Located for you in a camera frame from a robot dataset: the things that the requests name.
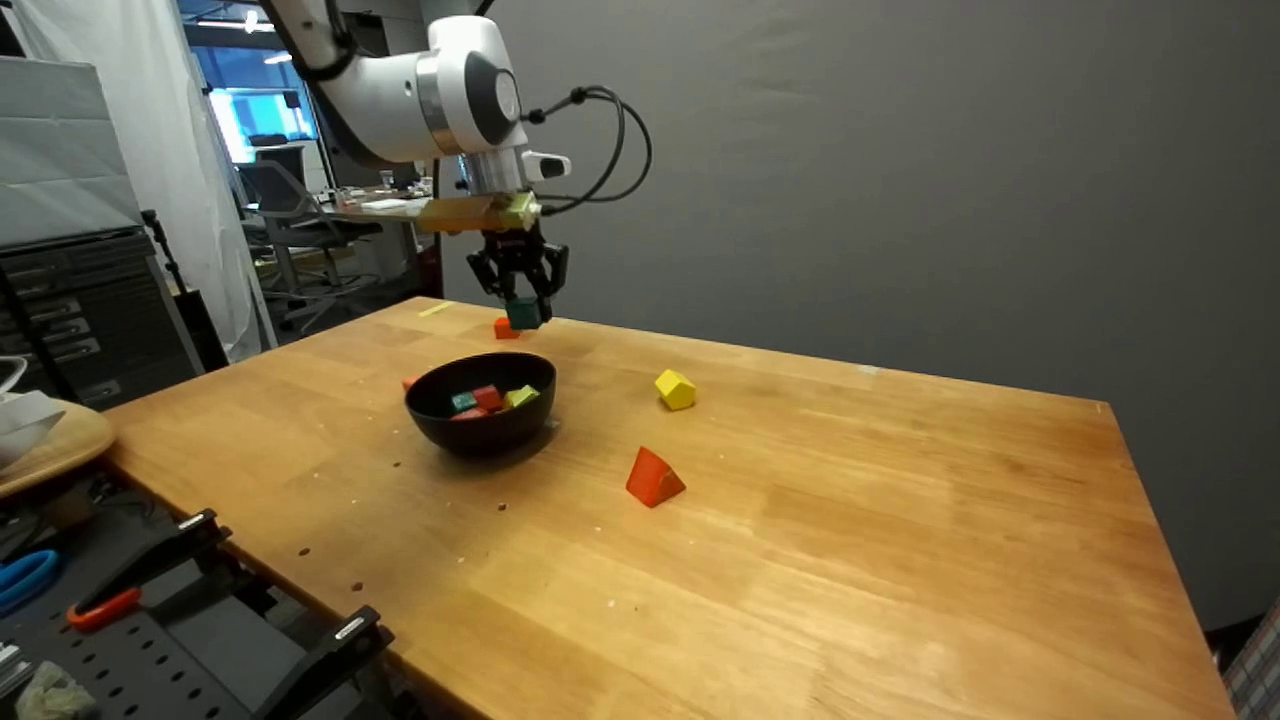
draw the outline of wooden table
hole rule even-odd
[[[1228,714],[1109,402],[491,316],[410,300],[122,402],[109,461],[487,714]],[[463,462],[398,379],[487,347],[556,359],[556,435]]]
[[[64,402],[64,416],[47,426],[47,435],[26,455],[0,468],[0,501],[96,461],[112,440],[117,431],[98,411]]]

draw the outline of black bowl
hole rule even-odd
[[[533,382],[538,395],[501,416],[451,418],[451,395],[480,382],[497,382],[502,393]],[[440,365],[403,393],[414,426],[457,455],[501,455],[528,449],[548,431],[551,398],[556,365],[523,352],[487,352]]]

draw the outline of wall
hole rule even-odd
[[[1280,3],[497,3],[661,141],[564,310],[1117,402],[1208,624],[1280,593]],[[598,169],[607,116],[536,131]],[[451,241],[451,294],[477,294]]]

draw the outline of equipment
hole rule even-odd
[[[483,203],[473,194],[457,200],[458,211],[440,211],[451,200],[432,200],[432,214],[443,214],[448,233],[458,233],[458,214],[463,228],[480,228],[477,279],[508,304],[508,316],[528,325],[536,310],[542,325],[548,300],[564,287],[567,250],[542,244],[533,181],[567,175],[571,162],[528,151],[501,27],[487,16],[443,16],[429,25],[429,53],[358,54],[337,0],[265,0],[265,10],[341,145],[362,160],[414,162],[421,175],[440,157],[458,160]]]

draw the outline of cable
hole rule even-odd
[[[590,182],[587,192],[581,192],[581,194],[542,194],[542,200],[564,200],[564,203],[551,203],[542,214],[561,214],[561,211],[571,211],[571,208],[581,208],[581,203],[614,203],[614,200],[630,194],[630,192],[648,181],[648,169],[650,169],[650,131],[648,131],[644,116],[641,116],[627,101],[621,101],[611,89],[603,89],[603,83],[571,89],[561,103],[523,111],[523,120],[528,120],[528,122],[542,122],[548,116],[556,116],[556,111],[564,111],[564,107],[571,107],[571,103],[587,103],[587,101],[614,107],[611,157],[607,157],[603,173],[595,175],[595,182]],[[621,157],[624,157],[627,120],[641,127],[644,162],[641,162],[641,173],[634,173],[634,181],[630,181],[627,188],[598,194],[598,188],[611,181],[611,173],[614,173],[614,162],[621,162]]]

